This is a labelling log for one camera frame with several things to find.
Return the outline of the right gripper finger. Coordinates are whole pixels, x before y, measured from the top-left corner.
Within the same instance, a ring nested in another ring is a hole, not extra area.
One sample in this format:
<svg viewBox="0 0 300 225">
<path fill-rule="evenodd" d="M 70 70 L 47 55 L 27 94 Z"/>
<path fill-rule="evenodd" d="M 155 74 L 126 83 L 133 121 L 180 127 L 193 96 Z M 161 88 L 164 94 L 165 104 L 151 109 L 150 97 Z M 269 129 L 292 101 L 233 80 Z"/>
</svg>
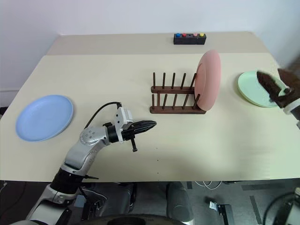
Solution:
<svg viewBox="0 0 300 225">
<path fill-rule="evenodd" d="M 256 72 L 260 85 L 267 91 L 272 102 L 277 103 L 282 88 L 275 82 L 271 75 L 262 71 Z"/>
<path fill-rule="evenodd" d="M 300 79 L 296 76 L 296 74 L 282 68 L 278 69 L 278 74 L 281 81 L 287 86 L 284 90 L 285 94 L 300 93 Z"/>
</svg>

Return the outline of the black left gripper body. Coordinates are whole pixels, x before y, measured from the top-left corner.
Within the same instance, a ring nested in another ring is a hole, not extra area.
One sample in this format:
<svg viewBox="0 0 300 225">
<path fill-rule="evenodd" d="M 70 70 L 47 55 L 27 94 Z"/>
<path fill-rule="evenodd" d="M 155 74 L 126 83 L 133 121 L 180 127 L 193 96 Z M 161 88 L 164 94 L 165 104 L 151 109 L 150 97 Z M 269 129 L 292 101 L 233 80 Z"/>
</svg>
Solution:
<svg viewBox="0 0 300 225">
<path fill-rule="evenodd" d="M 124 141 L 131 141 L 133 152 L 137 152 L 138 149 L 135 143 L 135 127 L 130 126 L 128 129 L 121 132 Z"/>
</svg>

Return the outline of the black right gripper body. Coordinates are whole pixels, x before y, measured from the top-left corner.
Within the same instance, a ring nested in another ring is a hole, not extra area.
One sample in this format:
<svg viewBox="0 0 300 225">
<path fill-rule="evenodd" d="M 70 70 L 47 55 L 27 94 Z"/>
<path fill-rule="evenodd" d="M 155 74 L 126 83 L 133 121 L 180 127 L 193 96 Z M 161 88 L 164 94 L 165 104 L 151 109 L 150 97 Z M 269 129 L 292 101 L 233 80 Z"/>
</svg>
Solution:
<svg viewBox="0 0 300 225">
<path fill-rule="evenodd" d="M 285 89 L 284 95 L 279 95 L 279 92 L 273 92 L 270 94 L 270 99 L 274 101 L 280 108 L 285 108 L 290 103 L 299 99 L 299 91 L 295 89 Z"/>
</svg>

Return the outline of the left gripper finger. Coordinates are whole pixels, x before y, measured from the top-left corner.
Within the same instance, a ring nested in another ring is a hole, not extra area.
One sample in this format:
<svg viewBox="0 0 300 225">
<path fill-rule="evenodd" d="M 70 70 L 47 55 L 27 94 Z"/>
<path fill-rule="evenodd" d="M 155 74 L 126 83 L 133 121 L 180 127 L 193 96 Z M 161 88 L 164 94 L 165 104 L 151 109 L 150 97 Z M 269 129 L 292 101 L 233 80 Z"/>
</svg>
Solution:
<svg viewBox="0 0 300 225">
<path fill-rule="evenodd" d="M 134 123 L 135 129 L 152 129 L 157 122 L 153 120 L 142 120 Z"/>
<path fill-rule="evenodd" d="M 150 129 L 152 129 L 153 127 L 135 127 L 134 128 L 134 134 L 137 135 L 137 134 L 140 134 L 140 133 L 144 133 Z"/>
</svg>

